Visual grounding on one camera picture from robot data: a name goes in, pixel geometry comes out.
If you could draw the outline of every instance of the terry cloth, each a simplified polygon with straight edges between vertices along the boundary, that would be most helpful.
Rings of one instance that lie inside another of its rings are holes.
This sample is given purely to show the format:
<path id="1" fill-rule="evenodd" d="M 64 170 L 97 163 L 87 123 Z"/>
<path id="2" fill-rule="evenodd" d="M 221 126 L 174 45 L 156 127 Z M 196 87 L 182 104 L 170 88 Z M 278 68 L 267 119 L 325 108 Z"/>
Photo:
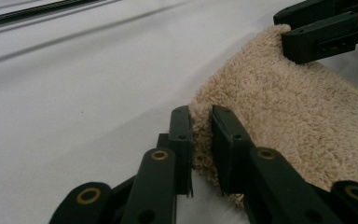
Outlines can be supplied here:
<path id="1" fill-rule="evenodd" d="M 245 45 L 198 90 L 190 104 L 195 168 L 218 187 L 211 154 L 212 105 L 231 109 L 258 147 L 280 151 L 311 184 L 329 190 L 358 181 L 358 89 L 320 63 L 282 55 L 273 26 Z M 241 205 L 241 195 L 231 195 Z"/>

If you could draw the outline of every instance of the beige towel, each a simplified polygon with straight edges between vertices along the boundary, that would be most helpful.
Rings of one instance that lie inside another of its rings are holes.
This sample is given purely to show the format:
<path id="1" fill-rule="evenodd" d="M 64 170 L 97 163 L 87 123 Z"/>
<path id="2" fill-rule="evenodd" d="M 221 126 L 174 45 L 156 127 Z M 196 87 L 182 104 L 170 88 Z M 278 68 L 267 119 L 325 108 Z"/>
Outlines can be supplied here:
<path id="1" fill-rule="evenodd" d="M 282 55 L 273 26 L 250 41 L 198 91 L 195 167 L 218 186 L 210 152 L 212 105 L 232 109 L 259 147 L 279 150 L 306 181 L 329 189 L 358 181 L 358 89 L 319 63 L 297 65 Z M 241 204 L 240 195 L 232 195 Z"/>

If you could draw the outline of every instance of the white table surface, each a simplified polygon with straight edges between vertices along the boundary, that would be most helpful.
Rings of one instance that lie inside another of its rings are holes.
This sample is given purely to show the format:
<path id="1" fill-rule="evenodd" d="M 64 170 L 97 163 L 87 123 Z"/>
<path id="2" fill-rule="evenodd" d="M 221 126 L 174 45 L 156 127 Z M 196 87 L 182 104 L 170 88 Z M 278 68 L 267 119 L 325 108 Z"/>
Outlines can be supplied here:
<path id="1" fill-rule="evenodd" d="M 0 14 L 50 2 L 0 0 Z M 106 0 L 0 28 L 0 224 L 48 223 L 73 188 L 135 175 L 171 111 L 296 2 Z M 321 62 L 358 86 L 358 50 Z M 193 182 L 177 223 L 248 223 Z"/>

